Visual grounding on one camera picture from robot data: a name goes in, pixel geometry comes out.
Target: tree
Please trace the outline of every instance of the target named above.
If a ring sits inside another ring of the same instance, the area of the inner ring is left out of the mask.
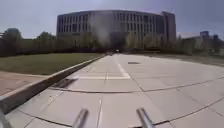
[[[162,43],[162,37],[157,34],[149,33],[144,37],[143,43],[146,49],[159,48]]]
[[[56,37],[48,32],[42,32],[34,41],[37,51],[50,53],[55,51]]]
[[[215,53],[219,53],[221,48],[221,42],[219,40],[218,35],[213,36],[213,49]]]
[[[130,32],[126,37],[126,48],[128,51],[138,48],[138,40],[133,32]]]
[[[7,29],[2,36],[4,48],[9,54],[15,54],[17,52],[21,40],[22,36],[17,28]]]

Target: concrete pavement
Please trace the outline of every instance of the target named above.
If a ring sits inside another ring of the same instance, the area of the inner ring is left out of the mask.
[[[224,68],[135,55],[104,57],[7,115],[15,128],[71,127],[82,108],[86,128],[139,127],[143,107],[156,128],[222,128]]]

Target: large building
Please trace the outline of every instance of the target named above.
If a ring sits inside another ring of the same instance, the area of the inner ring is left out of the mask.
[[[139,42],[147,34],[158,34],[165,42],[176,41],[175,15],[168,12],[152,14],[148,12],[100,10],[82,11],[59,15],[57,35],[95,34],[100,38],[112,35],[136,34]]]

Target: curb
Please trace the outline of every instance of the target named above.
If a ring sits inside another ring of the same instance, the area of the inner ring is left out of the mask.
[[[49,86],[53,85],[56,82],[59,82],[61,79],[71,75],[72,73],[76,72],[77,70],[91,64],[92,62],[103,58],[105,55],[94,58],[92,60],[88,60],[77,64],[75,66],[69,67],[67,69],[61,70],[50,75],[48,78],[28,84],[23,86],[19,89],[16,89],[12,92],[6,93],[5,95],[0,96],[0,109],[4,114],[9,113],[16,107],[22,105],[27,100],[32,98],[33,96],[39,94]]]

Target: lawn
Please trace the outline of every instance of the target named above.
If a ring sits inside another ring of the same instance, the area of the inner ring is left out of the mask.
[[[0,58],[0,70],[33,75],[50,75],[100,55],[95,53],[75,53],[6,57]]]

